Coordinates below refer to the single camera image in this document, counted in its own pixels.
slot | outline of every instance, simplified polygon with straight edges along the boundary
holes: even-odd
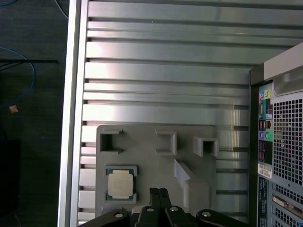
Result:
[[[271,128],[271,121],[266,121],[266,129],[270,129]]]
[[[297,212],[297,213],[303,215],[303,210],[301,210],[300,208],[297,208],[296,206],[293,205],[293,206],[292,206],[292,209],[293,209],[295,212]]]
[[[286,202],[285,200],[279,198],[276,195],[273,195],[273,201],[279,204],[281,207],[285,208],[289,212],[293,213],[294,215],[298,216],[299,218],[303,218],[303,210]]]
[[[275,202],[275,203],[277,203],[277,204],[279,204],[281,207],[286,207],[287,208],[287,202],[286,201],[284,201],[283,199],[281,199],[281,198],[279,198],[279,197],[277,197],[277,196],[274,196],[273,197],[273,201]]]

ventilation grille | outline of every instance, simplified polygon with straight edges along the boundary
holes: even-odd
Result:
[[[303,196],[275,183],[273,184],[273,189],[303,205]]]
[[[299,227],[299,222],[295,221],[290,216],[283,213],[281,210],[276,208],[275,215],[280,218],[282,221],[284,221],[286,224],[288,224],[290,227]]]
[[[277,220],[275,221],[275,227],[284,227],[282,224],[280,224],[280,222],[278,222]]]
[[[302,99],[274,104],[274,174],[302,184]]]

silver panel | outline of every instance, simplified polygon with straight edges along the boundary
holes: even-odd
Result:
[[[163,32],[127,32],[127,31],[88,31],[90,38],[111,38],[111,39],[136,39],[136,40],[169,40],[169,41],[187,41],[187,42],[209,42],[212,43],[226,43],[226,44],[248,44],[257,45],[263,43],[264,45],[296,45],[300,43],[301,39],[289,40],[287,38],[274,39],[271,37],[249,37],[249,36],[218,36],[218,35],[204,35],[186,33],[163,33]]]
[[[79,212],[78,220],[89,221],[95,218],[95,213]]]
[[[85,78],[247,85],[248,71],[249,68],[87,62]]]
[[[96,186],[96,170],[95,169],[80,169],[80,181],[79,181],[80,186]]]
[[[248,115],[248,110],[159,105],[83,105],[82,119],[100,122],[248,125]]]
[[[302,40],[303,31],[299,29],[286,29],[286,28],[272,28],[272,27],[251,27],[251,26],[229,26],[222,25],[194,25],[194,24],[170,24],[170,23],[131,23],[131,22],[109,22],[109,21],[90,21],[88,23],[88,34],[90,31],[125,31],[125,32],[138,32],[144,33],[153,32],[166,34],[170,38],[170,34],[183,34],[186,31],[189,34],[186,39],[189,39],[190,35],[217,35],[220,36],[232,36],[229,42],[235,42],[233,39],[237,37],[251,37],[255,38],[252,43],[265,44],[264,41],[271,39],[272,42],[277,43],[278,40],[287,40],[287,44],[291,44],[295,39]]]
[[[90,17],[301,26],[300,11],[164,4],[90,2]]]
[[[211,62],[258,64],[278,55],[276,48],[225,47],[211,45],[87,42],[87,58],[132,59],[145,61]]]
[[[248,190],[247,174],[217,173],[217,190]]]
[[[60,185],[58,204],[58,227],[70,226],[71,212],[71,175],[72,175],[72,143],[75,111],[75,94],[77,78],[77,61],[79,45],[81,0],[70,0],[67,55],[64,82],[64,106],[62,117],[62,145],[60,163]]]
[[[95,209],[95,191],[79,191],[79,208]]]
[[[248,160],[248,152],[233,152],[233,151],[221,151],[217,159],[221,160]]]
[[[90,101],[122,101],[122,102],[152,102],[152,103],[184,103],[184,104],[210,104],[210,105],[247,105],[248,97],[223,96],[183,96],[165,94],[130,94],[130,93],[97,93],[84,92],[84,100]]]
[[[81,156],[80,158],[80,164],[81,165],[96,165],[96,157],[91,156]]]
[[[217,195],[218,212],[247,212],[247,195]]]
[[[111,91],[129,93],[155,93],[155,94],[175,94],[175,95],[200,95],[200,96],[246,96],[247,87],[225,88],[220,86],[202,86],[189,84],[139,84],[139,83],[85,83],[85,91]]]
[[[248,161],[242,160],[217,160],[216,166],[217,169],[247,169]]]
[[[96,155],[96,148],[82,147],[81,154],[82,155]]]

